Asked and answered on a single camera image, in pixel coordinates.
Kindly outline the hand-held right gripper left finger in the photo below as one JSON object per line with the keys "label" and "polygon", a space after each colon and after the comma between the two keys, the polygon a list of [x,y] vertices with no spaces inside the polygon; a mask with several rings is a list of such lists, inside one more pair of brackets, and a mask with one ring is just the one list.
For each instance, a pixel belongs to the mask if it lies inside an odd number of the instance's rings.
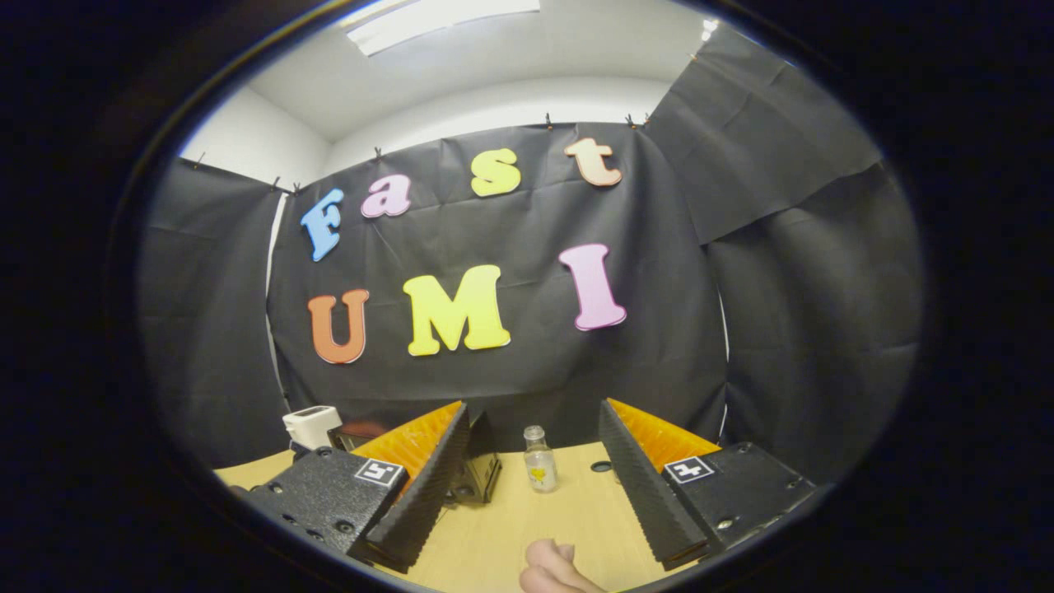
{"label": "hand-held right gripper left finger", "polygon": [[470,436],[462,401],[352,451],[307,451],[242,498],[309,543],[407,572],[436,523]]}

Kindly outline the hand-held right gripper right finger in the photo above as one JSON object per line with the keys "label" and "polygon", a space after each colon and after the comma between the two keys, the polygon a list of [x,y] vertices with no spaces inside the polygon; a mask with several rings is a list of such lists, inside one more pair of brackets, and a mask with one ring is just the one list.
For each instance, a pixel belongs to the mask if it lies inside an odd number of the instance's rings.
{"label": "hand-held right gripper right finger", "polygon": [[601,404],[598,432],[666,570],[723,554],[818,496],[817,485],[760,446],[718,446],[613,398]]}

